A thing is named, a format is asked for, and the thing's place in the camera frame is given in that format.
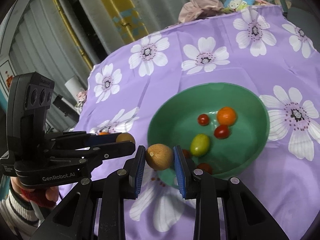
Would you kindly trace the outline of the striped sleeve forearm left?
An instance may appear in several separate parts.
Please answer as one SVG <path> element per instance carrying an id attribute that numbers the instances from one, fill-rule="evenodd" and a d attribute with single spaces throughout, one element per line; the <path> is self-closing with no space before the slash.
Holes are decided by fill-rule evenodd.
<path id="1" fill-rule="evenodd" d="M 21 189 L 16 178 L 12 178 L 8 196 L 1 200 L 1 215 L 15 236 L 30 239 L 39 226 L 39 218 Z"/>

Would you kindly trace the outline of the left hand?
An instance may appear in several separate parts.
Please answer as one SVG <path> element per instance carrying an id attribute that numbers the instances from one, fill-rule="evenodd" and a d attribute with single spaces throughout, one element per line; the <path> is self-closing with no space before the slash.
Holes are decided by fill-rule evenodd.
<path id="1" fill-rule="evenodd" d="M 24 187 L 17 177 L 10 177 L 11 185 L 14 192 L 27 202 L 35 202 L 40 207 L 52 208 L 56 205 L 59 198 L 59 188 L 57 186 L 28 189 Z"/>

